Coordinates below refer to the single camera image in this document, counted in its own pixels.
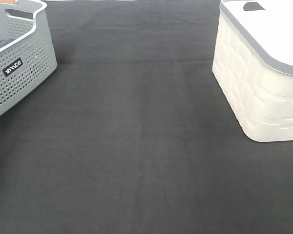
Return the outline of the grey perforated plastic basket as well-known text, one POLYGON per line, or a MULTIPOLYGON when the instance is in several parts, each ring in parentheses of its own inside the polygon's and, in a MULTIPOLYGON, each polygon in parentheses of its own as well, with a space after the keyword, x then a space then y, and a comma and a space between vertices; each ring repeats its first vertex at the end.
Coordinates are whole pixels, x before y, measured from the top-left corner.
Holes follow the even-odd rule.
POLYGON ((0 2, 0 116, 16 105, 57 68, 45 9, 40 0, 0 2))

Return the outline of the cream lidded storage box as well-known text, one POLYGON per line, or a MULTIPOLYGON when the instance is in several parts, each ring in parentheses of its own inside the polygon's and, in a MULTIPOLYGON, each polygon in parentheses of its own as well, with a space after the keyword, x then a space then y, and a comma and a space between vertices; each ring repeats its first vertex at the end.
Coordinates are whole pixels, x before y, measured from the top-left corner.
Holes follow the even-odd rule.
POLYGON ((213 74, 247 137, 293 140, 293 0, 223 0, 213 74))

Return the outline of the black table cloth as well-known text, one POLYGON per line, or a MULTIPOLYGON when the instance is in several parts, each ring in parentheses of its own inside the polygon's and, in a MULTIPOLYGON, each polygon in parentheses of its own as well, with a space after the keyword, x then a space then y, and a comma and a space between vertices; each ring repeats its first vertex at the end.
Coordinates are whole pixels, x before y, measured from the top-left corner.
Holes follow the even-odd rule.
POLYGON ((0 234, 293 234, 293 141, 242 131, 217 0, 49 1, 57 69, 0 117, 0 234))

